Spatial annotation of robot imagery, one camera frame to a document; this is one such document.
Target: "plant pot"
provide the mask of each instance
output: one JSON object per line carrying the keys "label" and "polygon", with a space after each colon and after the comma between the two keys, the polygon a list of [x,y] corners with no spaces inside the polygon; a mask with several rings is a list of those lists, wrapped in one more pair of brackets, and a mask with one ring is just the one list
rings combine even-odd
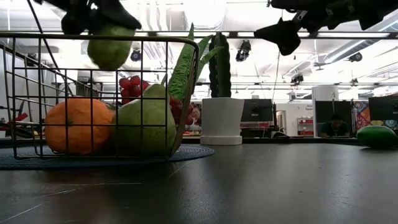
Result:
{"label": "plant pot", "polygon": [[242,144],[241,117],[244,100],[209,98],[202,100],[200,144],[234,146]]}

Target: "person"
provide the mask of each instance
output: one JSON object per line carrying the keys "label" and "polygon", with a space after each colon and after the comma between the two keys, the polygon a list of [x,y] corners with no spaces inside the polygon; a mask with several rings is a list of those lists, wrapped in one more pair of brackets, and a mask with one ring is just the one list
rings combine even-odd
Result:
{"label": "person", "polygon": [[322,126],[321,137],[349,137],[348,125],[343,120],[342,115],[334,114],[331,117],[331,122],[327,122]]}

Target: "woven placemat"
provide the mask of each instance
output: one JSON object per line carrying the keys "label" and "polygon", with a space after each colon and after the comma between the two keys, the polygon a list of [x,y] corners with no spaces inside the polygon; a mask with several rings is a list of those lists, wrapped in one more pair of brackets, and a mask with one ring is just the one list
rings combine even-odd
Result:
{"label": "woven placemat", "polygon": [[[18,156],[35,155],[33,147],[20,147]],[[43,154],[51,154],[48,146],[43,147]],[[153,164],[160,162],[181,162],[199,159],[214,154],[214,150],[203,146],[184,146],[169,159],[116,159],[116,158],[55,158],[55,159],[15,159],[11,148],[0,149],[0,170],[42,170],[89,167],[117,167]]]}

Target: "monitor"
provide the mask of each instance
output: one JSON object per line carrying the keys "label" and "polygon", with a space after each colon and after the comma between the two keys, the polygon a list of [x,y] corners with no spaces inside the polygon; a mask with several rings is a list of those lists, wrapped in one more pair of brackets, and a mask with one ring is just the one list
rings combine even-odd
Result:
{"label": "monitor", "polygon": [[398,96],[369,98],[371,121],[398,120]]}
{"label": "monitor", "polygon": [[273,121],[272,100],[268,99],[246,99],[241,122],[263,122]]}

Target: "dark table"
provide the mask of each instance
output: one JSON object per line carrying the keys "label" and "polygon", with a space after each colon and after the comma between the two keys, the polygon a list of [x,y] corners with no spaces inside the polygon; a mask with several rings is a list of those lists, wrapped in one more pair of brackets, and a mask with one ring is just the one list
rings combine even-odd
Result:
{"label": "dark table", "polygon": [[246,144],[129,169],[0,171],[0,223],[398,223],[398,152]]}

